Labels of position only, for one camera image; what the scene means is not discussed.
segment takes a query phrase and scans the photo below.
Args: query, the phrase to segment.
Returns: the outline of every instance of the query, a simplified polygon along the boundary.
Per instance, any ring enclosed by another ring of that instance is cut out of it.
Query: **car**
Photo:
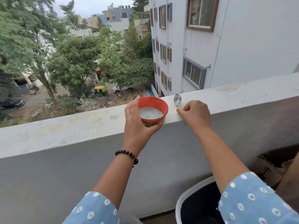
[[[4,101],[0,101],[0,107],[3,109],[10,109],[10,108],[20,108],[24,106],[25,102],[23,100],[11,100],[7,99]]]
[[[112,90],[113,90],[114,93],[119,93],[120,92],[119,86],[114,86],[112,88]],[[121,90],[122,91],[124,91],[124,90],[133,90],[133,86],[130,85],[130,84],[121,85]]]

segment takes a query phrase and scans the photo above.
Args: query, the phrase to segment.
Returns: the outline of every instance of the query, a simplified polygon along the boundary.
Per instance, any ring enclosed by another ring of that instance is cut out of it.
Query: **person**
[[[73,209],[63,224],[116,224],[118,208],[136,158],[163,122],[144,126],[138,109],[138,96],[125,108],[123,152],[119,152],[106,172]],[[212,129],[206,104],[189,101],[177,109],[196,134],[210,163],[221,192],[218,209],[228,223],[299,223],[299,215],[242,163]]]

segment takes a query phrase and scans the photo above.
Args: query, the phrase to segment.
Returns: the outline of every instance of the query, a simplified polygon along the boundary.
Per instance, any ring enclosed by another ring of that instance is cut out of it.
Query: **sleeve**
[[[119,224],[117,209],[105,196],[88,192],[62,224]]]
[[[236,177],[221,195],[218,209],[225,224],[298,224],[299,215],[255,173]]]

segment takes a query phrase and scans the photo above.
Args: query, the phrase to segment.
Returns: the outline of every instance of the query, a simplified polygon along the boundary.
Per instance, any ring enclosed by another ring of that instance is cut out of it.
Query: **white powder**
[[[163,113],[151,106],[144,106],[139,109],[140,117],[143,119],[158,119],[163,117]]]

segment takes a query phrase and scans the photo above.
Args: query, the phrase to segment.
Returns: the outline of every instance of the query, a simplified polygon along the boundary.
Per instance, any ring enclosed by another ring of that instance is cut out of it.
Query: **black beaded bracelet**
[[[117,150],[115,152],[115,156],[117,156],[118,154],[126,154],[129,157],[133,158],[134,159],[133,167],[134,167],[134,165],[138,164],[138,162],[139,162],[138,159],[135,158],[135,155],[132,152],[129,152],[127,150],[123,150],[123,149],[122,150]]]

